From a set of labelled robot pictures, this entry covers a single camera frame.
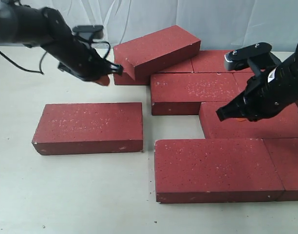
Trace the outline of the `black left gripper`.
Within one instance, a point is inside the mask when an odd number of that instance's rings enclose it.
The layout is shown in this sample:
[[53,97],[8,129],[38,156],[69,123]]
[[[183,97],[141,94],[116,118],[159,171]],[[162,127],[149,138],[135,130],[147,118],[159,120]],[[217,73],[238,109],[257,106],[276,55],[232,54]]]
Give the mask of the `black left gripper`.
[[123,66],[101,57],[92,43],[78,39],[67,25],[59,11],[45,7],[41,10],[52,39],[41,45],[47,53],[56,58],[59,69],[70,73],[82,81],[94,81],[101,86],[109,86],[109,74],[123,73]]

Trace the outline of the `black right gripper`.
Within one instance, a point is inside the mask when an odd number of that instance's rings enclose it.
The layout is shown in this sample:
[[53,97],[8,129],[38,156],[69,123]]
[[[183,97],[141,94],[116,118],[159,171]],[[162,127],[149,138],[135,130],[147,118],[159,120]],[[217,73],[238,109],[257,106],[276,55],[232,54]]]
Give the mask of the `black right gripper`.
[[249,59],[248,64],[254,76],[248,80],[244,91],[216,111],[220,121],[269,119],[298,101],[298,52],[263,72],[253,60]]

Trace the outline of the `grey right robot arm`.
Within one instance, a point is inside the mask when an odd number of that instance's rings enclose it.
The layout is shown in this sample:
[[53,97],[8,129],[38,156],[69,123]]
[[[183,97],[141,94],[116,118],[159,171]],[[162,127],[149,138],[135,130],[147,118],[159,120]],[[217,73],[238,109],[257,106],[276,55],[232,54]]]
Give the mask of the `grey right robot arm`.
[[220,121],[269,119],[298,101],[298,43],[295,52],[284,61],[271,50],[271,44],[259,42],[225,54],[227,71],[249,68],[254,75],[239,95],[216,111]]

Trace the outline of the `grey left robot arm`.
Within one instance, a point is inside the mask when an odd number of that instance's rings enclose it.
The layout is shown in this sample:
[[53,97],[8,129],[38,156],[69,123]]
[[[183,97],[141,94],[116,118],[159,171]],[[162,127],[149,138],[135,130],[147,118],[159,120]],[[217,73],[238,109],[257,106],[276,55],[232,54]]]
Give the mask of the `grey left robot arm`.
[[82,81],[107,86],[108,75],[122,75],[123,66],[101,57],[92,47],[103,43],[102,38],[102,25],[70,28],[56,9],[35,9],[19,0],[0,0],[0,43],[40,47],[58,60],[59,70]]

